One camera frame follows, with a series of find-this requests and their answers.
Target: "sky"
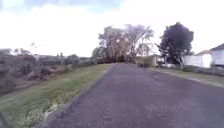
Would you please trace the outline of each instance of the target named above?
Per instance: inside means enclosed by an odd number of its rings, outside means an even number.
[[[223,4],[222,0],[0,0],[0,48],[88,57],[104,27],[151,26],[151,42],[159,44],[165,27],[181,22],[194,31],[192,50],[197,53],[224,43]]]

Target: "road edge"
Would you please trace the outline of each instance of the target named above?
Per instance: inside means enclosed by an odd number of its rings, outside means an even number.
[[[106,71],[106,73],[104,73],[102,76],[100,76],[93,84],[92,86],[90,86],[88,89],[86,89],[85,91],[83,91],[79,96],[74,97],[71,101],[69,101],[68,103],[62,105],[61,107],[59,107],[56,111],[52,112],[46,119],[42,120],[39,124],[37,124],[37,126],[35,126],[34,128],[47,128],[47,126],[54,120],[56,119],[58,116],[60,116],[61,114],[65,113],[66,110],[72,105],[77,105],[80,103],[80,101],[82,99],[84,99],[86,97],[86,94],[88,94],[91,90],[93,90],[95,87],[97,87],[97,85],[99,85],[99,83],[101,83],[101,81],[109,74],[109,72],[116,66],[117,64],[115,63],[114,65],[112,65],[110,67],[110,69],[108,69]]]

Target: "asphalt road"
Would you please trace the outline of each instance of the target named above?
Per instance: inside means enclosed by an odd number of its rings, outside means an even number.
[[[117,64],[45,128],[224,128],[224,88]]]

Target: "driveway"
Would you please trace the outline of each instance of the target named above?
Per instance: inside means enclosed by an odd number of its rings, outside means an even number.
[[[44,128],[224,128],[224,88],[117,64]]]

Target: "lawn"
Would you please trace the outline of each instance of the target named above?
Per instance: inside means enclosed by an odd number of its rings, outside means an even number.
[[[205,75],[205,74],[199,74],[199,73],[193,73],[193,72],[184,72],[179,70],[173,70],[173,69],[163,69],[163,68],[150,68],[151,70],[156,70],[159,72],[167,73],[174,76],[183,77],[186,79],[217,85],[224,87],[224,77],[221,76],[214,76],[214,75]]]
[[[87,90],[113,64],[102,64],[64,74],[19,92],[0,97],[0,112],[15,128],[31,128],[51,111]]]

